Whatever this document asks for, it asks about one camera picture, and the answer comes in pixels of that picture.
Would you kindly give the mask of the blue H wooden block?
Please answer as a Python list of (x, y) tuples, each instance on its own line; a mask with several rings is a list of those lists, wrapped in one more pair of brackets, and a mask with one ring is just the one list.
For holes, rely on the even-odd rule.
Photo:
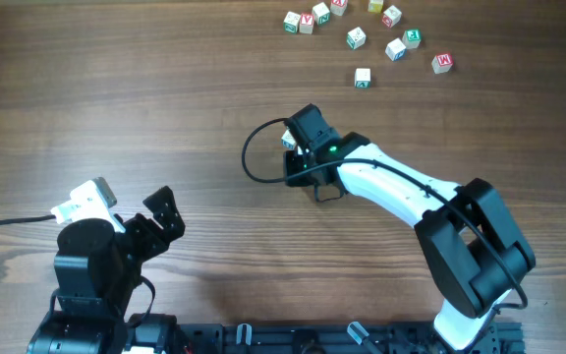
[(297, 146), (296, 140), (289, 130), (286, 130), (281, 137), (282, 145), (288, 150), (294, 150)]

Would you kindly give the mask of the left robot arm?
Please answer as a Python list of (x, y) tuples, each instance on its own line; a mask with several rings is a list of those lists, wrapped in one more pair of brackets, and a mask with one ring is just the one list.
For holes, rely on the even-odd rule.
[(166, 252), (185, 232), (169, 187), (143, 203), (152, 216), (138, 213), (121, 231), (92, 217), (60, 232), (54, 259), (58, 287), (28, 353), (181, 352), (184, 335), (175, 317), (152, 311), (126, 315), (133, 291), (151, 284), (142, 276), (142, 265)]

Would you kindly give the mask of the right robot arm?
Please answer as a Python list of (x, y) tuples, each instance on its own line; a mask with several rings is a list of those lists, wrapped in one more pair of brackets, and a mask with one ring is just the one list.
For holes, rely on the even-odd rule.
[(432, 325), (449, 350), (465, 352), (495, 315), (520, 296), (536, 255), (509, 208), (488, 182), (438, 180), (388, 156), (368, 138), (340, 136), (317, 106), (284, 121), (284, 181), (289, 187), (332, 185), (369, 200), (412, 227), (444, 302)]

